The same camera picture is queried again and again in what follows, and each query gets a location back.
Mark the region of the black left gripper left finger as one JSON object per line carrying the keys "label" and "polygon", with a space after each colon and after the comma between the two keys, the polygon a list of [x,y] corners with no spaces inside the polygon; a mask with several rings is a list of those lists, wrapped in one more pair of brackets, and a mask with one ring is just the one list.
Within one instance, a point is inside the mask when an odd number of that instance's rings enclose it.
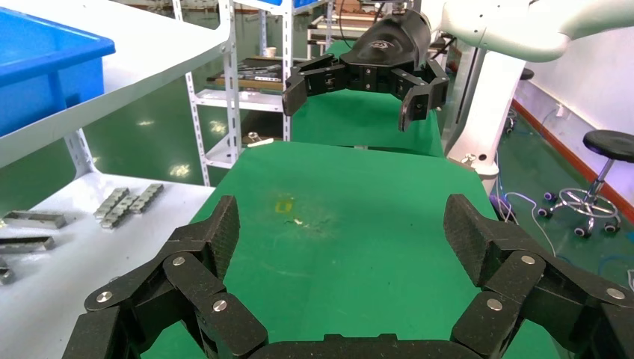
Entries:
{"label": "black left gripper left finger", "polygon": [[264,325],[224,285],[239,230],[233,196],[176,228],[151,260],[86,297],[64,357],[139,358],[176,323],[208,358],[248,358],[266,346]]}

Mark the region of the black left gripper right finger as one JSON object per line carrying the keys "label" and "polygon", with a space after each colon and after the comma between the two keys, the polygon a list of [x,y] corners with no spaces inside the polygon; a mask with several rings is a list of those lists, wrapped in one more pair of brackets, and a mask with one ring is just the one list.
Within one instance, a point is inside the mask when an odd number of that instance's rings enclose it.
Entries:
{"label": "black left gripper right finger", "polygon": [[542,248],[521,227],[484,217],[462,194],[446,201],[446,239],[479,293],[451,339],[501,358],[526,321],[576,358],[633,356],[633,295]]}

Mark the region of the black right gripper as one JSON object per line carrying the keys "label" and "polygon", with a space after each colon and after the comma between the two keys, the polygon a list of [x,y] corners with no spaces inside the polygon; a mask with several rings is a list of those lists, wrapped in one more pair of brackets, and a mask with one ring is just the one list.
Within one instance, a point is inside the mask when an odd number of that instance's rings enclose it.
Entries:
{"label": "black right gripper", "polygon": [[283,113],[294,115],[310,96],[342,89],[391,93],[401,100],[398,130],[445,105],[449,77],[434,59],[424,65],[431,31],[414,10],[391,14],[370,27],[339,59],[327,53],[293,66],[285,80]]}

